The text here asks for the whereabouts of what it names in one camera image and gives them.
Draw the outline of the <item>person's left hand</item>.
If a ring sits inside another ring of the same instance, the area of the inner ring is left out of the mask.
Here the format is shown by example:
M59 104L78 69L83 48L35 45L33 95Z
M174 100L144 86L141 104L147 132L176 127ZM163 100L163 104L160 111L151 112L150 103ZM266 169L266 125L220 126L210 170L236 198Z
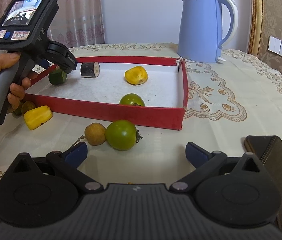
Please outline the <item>person's left hand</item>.
M37 73L23 67L20 53L0 54L0 114L5 107L9 112L16 110L25 97L25 90Z

